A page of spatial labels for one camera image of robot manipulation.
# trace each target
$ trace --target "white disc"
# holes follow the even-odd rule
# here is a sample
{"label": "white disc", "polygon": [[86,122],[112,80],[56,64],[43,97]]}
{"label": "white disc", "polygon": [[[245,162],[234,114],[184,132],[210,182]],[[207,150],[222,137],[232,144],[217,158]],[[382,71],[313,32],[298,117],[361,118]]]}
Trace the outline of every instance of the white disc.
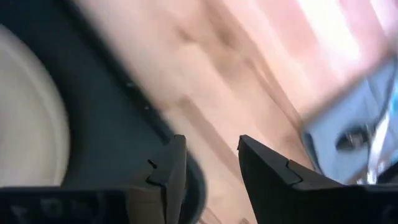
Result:
{"label": "white disc", "polygon": [[60,185],[68,158],[67,116],[52,79],[0,26],[0,187]]}

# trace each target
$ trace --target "white round object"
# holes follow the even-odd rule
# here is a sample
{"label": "white round object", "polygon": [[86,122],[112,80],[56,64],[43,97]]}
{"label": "white round object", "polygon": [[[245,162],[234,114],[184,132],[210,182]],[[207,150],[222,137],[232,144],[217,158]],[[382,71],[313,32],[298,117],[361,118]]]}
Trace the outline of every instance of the white round object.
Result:
{"label": "white round object", "polygon": [[0,187],[60,185],[68,158],[67,115],[54,83],[0,26]]}

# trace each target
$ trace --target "wooden floor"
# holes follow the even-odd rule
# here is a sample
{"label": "wooden floor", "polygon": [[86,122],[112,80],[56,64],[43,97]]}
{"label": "wooden floor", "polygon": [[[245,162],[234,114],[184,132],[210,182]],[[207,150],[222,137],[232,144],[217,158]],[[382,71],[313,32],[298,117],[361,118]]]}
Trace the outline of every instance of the wooden floor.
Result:
{"label": "wooden floor", "polygon": [[311,168],[302,123],[388,55],[393,0],[75,0],[207,181],[201,223],[256,223],[237,144]]}

